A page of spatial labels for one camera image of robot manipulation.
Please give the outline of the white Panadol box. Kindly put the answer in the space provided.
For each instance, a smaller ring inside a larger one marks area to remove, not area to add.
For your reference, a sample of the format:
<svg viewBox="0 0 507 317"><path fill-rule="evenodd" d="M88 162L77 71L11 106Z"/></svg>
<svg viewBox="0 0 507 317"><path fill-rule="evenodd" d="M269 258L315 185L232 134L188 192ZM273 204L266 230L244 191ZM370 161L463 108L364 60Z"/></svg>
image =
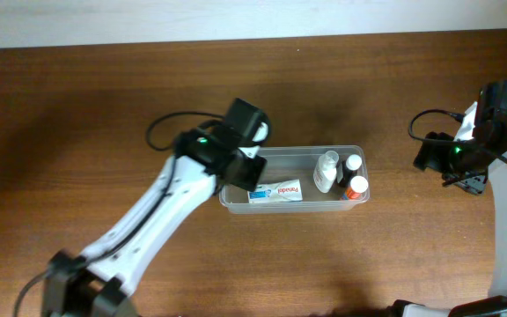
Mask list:
<svg viewBox="0 0 507 317"><path fill-rule="evenodd" d="M300 180L259 184L247 193L249 203L289 203L303 200Z"/></svg>

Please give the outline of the orange bottle white cap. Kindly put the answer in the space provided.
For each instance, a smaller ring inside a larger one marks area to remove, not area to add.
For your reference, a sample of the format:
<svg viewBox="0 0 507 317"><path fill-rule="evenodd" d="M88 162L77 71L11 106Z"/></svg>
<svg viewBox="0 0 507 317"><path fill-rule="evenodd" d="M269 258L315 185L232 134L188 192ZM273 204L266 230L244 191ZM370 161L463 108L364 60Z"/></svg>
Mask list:
<svg viewBox="0 0 507 317"><path fill-rule="evenodd" d="M369 182L363 176L354 176L346 190L343 192L342 200L356 200L369 188Z"/></svg>

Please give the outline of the dark bottle white cap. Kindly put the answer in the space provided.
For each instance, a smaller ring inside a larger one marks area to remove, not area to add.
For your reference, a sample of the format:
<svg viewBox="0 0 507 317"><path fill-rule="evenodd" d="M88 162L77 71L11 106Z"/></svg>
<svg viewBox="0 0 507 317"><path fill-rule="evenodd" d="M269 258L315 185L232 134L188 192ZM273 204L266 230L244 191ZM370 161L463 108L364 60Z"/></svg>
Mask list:
<svg viewBox="0 0 507 317"><path fill-rule="evenodd" d="M346 188L350 180L357 176L358 169L363 164L362 158L357 154L348 156L339 162L336 167L336 182L340 187Z"/></svg>

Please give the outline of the white calamine lotion bottle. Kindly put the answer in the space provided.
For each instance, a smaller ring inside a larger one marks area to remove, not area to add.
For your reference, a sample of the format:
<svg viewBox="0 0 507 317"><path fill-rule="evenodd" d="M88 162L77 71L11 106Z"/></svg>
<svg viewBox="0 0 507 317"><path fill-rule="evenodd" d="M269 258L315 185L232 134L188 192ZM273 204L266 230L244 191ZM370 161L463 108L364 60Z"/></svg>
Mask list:
<svg viewBox="0 0 507 317"><path fill-rule="evenodd" d="M335 151L327 151L320 155L313 172L313 180L321 193L328 193L335 183L339 155Z"/></svg>

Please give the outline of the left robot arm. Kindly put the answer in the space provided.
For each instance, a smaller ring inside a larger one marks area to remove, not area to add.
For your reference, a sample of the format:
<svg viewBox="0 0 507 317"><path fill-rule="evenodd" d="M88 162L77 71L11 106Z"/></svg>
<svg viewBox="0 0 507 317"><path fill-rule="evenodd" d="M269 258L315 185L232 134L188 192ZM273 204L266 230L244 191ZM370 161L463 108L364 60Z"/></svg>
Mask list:
<svg viewBox="0 0 507 317"><path fill-rule="evenodd" d="M157 179L116 225L80 255L52 258L42 315L136 316L131 297L158 251L222 186L255 188L267 164L257 151L269 135L266 123L243 130L210 122L177 136Z"/></svg>

